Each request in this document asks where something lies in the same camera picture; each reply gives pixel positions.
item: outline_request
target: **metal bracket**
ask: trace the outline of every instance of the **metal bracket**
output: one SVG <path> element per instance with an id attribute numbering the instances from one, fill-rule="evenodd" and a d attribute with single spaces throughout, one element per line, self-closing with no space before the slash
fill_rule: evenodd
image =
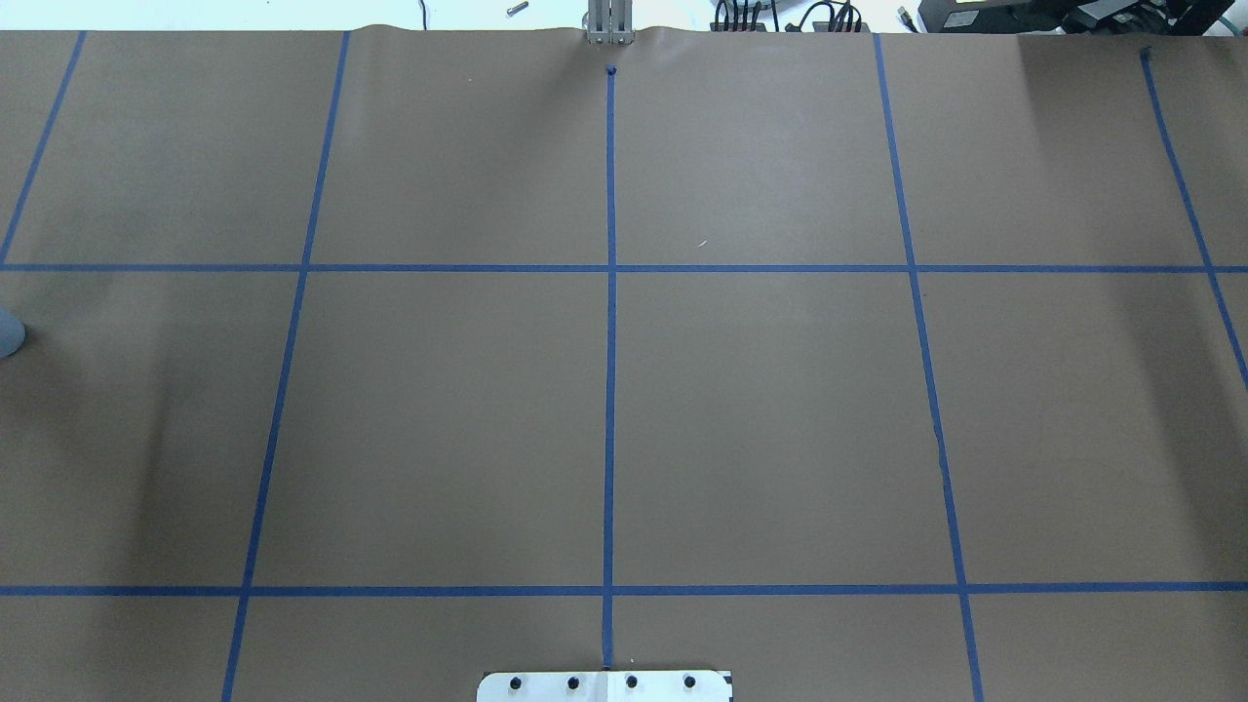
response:
<path id="1" fill-rule="evenodd" d="M 585 36 L 590 44 L 633 44 L 633 0 L 589 0 Z"/>
<path id="2" fill-rule="evenodd" d="M 477 702 L 733 702 L 728 671 L 490 673 Z"/>

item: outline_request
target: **horizontal blue line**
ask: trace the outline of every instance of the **horizontal blue line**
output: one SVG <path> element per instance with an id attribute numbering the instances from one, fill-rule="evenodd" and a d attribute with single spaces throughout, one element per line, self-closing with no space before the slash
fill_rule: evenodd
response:
<path id="1" fill-rule="evenodd" d="M 238 597 L 238 587 L 163 585 L 0 585 L 0 597 Z"/>
<path id="2" fill-rule="evenodd" d="M 1090 592 L 1248 592 L 1244 581 L 1144 582 L 1006 582 L 967 585 L 971 595 L 1041 595 Z"/>
<path id="3" fill-rule="evenodd" d="M 0 586 L 0 597 L 238 597 L 240 587 L 212 586 Z M 252 597 L 600 597 L 598 585 L 529 586 L 253 586 Z M 958 595 L 955 583 L 899 585 L 618 585 L 615 597 L 782 597 Z M 970 595 L 1097 592 L 1248 592 L 1248 581 L 1121 581 L 967 583 Z"/>
<path id="4" fill-rule="evenodd" d="M 300 272 L 300 264 L 2 264 L 14 272 Z M 609 265 L 572 264 L 311 264 L 308 272 L 499 272 L 499 274 L 607 274 Z M 891 264 L 827 265 L 619 265 L 620 274 L 905 274 L 909 267 Z M 1207 274 L 1204 266 L 1077 266 L 1077 265 L 962 265 L 921 264 L 921 274 Z M 1213 266 L 1217 274 L 1248 274 L 1248 266 Z"/>

